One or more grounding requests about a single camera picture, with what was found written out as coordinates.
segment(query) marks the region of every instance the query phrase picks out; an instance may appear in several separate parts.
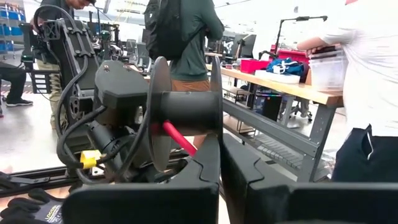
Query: black spool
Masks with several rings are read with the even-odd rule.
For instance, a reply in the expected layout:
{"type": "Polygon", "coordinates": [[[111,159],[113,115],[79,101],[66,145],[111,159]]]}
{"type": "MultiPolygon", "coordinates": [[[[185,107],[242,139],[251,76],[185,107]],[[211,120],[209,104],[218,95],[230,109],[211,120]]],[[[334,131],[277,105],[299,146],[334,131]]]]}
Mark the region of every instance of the black spool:
{"type": "Polygon", "coordinates": [[[156,59],[150,76],[147,116],[150,155],[157,170],[169,162],[171,137],[164,131],[170,121],[184,136],[223,133],[223,96],[220,60],[213,60],[211,91],[172,91],[169,65],[164,57],[156,59]]]}

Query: brown shorts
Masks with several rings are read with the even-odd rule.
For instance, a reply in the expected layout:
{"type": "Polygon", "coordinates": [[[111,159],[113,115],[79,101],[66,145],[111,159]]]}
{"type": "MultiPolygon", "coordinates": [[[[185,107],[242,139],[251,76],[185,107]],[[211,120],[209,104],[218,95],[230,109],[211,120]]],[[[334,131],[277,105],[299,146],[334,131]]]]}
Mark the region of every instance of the brown shorts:
{"type": "Polygon", "coordinates": [[[209,80],[203,81],[180,81],[172,80],[173,91],[210,91],[209,80]]]}

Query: green shirt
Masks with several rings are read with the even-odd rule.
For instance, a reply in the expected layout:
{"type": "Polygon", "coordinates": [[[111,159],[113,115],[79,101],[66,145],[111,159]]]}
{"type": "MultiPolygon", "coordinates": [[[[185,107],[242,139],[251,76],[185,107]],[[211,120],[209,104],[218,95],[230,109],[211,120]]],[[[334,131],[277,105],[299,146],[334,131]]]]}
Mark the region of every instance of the green shirt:
{"type": "Polygon", "coordinates": [[[189,39],[197,34],[181,58],[170,62],[171,76],[180,81],[206,80],[205,36],[220,40],[223,38],[224,25],[216,14],[212,0],[182,0],[181,17],[183,38],[189,39]]]}

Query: black sneaker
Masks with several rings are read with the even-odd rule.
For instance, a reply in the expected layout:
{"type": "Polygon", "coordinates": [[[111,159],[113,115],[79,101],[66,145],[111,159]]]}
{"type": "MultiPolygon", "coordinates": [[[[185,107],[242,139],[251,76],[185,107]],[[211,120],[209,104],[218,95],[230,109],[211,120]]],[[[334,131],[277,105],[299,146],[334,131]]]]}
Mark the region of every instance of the black sneaker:
{"type": "Polygon", "coordinates": [[[30,105],[33,105],[33,102],[29,101],[29,100],[19,99],[19,100],[7,100],[6,101],[7,107],[30,106],[30,105]]]}

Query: black pants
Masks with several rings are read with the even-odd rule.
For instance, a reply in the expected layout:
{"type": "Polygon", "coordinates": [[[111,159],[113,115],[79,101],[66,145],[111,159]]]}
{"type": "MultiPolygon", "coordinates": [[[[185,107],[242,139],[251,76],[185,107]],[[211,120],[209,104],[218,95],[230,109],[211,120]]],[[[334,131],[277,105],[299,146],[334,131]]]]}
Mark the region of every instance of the black pants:
{"type": "Polygon", "coordinates": [[[11,83],[7,101],[19,100],[24,92],[26,72],[23,68],[0,62],[0,79],[11,83]]]}
{"type": "Polygon", "coordinates": [[[331,179],[334,182],[398,182],[398,137],[372,136],[371,126],[354,128],[337,152],[331,179]]]}

